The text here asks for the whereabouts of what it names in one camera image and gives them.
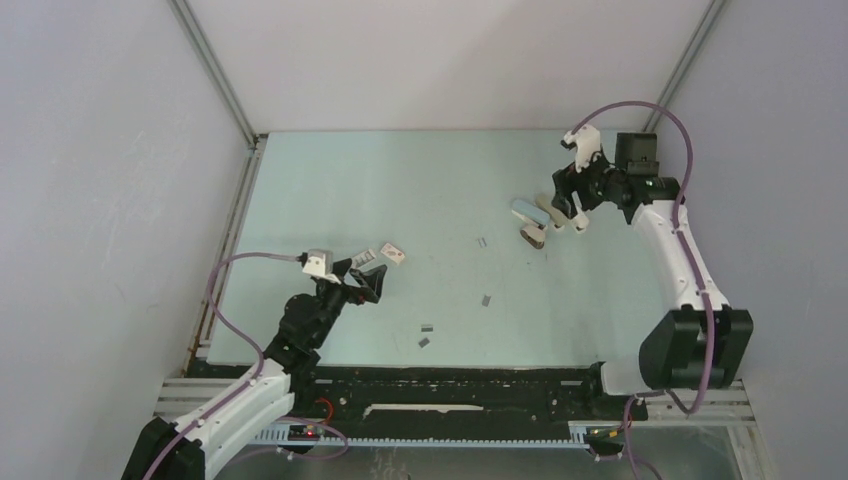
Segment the staple box tray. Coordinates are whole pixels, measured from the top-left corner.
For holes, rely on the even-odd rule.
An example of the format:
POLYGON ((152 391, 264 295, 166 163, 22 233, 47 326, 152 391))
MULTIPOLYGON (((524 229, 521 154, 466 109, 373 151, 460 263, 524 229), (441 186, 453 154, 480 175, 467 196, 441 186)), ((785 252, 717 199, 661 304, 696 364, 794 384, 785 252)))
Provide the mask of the staple box tray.
POLYGON ((376 259, 376 254, 373 249, 364 250, 351 258, 351 268, 361 270, 370 262, 376 259))

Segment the white staple box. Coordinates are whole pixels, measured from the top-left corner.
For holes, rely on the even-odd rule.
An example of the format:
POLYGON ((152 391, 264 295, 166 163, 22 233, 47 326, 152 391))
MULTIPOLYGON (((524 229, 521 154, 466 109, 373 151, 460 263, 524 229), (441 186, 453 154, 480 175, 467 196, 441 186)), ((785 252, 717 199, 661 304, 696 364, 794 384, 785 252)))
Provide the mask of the white staple box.
POLYGON ((406 254, 389 242, 381 247, 380 253, 396 265, 400 265, 406 259, 406 254))

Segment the grey white stapler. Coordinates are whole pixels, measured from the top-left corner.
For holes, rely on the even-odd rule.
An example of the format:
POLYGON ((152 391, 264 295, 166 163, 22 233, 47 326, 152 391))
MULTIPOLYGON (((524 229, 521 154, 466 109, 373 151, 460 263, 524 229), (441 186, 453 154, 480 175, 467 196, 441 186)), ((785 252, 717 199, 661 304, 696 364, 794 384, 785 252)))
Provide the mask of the grey white stapler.
POLYGON ((550 216, 550 222, 555 231, 562 231, 569 225, 570 220, 567 216, 561 210, 552 205, 552 197, 550 195, 539 193, 536 195, 534 202, 538 208, 548 213, 550 216))

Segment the light blue stapler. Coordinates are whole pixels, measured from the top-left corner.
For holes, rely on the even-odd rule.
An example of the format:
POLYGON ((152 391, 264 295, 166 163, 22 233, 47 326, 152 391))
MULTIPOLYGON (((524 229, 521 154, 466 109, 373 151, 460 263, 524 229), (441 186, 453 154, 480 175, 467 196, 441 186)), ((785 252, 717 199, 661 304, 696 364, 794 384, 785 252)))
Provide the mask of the light blue stapler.
POLYGON ((547 211, 521 198, 512 201, 511 211, 526 224, 535 225, 540 229, 545 229, 551 220, 547 211))

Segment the beige brown mini stapler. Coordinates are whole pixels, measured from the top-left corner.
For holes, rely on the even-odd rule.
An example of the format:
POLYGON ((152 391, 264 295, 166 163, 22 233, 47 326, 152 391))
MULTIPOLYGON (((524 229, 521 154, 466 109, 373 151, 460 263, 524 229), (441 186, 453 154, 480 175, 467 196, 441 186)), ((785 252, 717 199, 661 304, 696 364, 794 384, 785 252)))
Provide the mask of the beige brown mini stapler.
POLYGON ((537 250, 541 250, 545 246, 546 232, 538 226, 525 225, 521 228, 520 234, 528 244, 537 250))

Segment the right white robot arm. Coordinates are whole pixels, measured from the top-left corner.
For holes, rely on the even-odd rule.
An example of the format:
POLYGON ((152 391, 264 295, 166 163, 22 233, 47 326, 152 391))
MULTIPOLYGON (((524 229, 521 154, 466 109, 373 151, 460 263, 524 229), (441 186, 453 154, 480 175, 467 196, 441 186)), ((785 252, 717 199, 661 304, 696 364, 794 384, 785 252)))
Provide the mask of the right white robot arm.
POLYGON ((692 235, 682 186, 662 177, 653 134, 620 133, 613 160, 590 125, 564 134, 574 160, 556 171, 552 205, 577 231, 588 212, 611 204, 648 247, 666 312, 636 357, 608 361, 581 392, 585 411, 606 418, 622 395, 673 389, 717 390, 737 378, 753 333, 750 313, 735 309, 716 286, 692 235))

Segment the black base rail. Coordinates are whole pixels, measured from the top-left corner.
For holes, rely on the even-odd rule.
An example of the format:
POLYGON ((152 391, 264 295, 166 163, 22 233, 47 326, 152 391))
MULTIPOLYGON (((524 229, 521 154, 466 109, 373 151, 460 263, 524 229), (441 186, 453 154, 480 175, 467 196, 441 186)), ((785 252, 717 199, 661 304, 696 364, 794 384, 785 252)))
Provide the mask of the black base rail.
POLYGON ((317 366, 295 377, 297 417, 326 415, 350 440, 566 441, 580 422, 645 421, 588 368, 317 366))

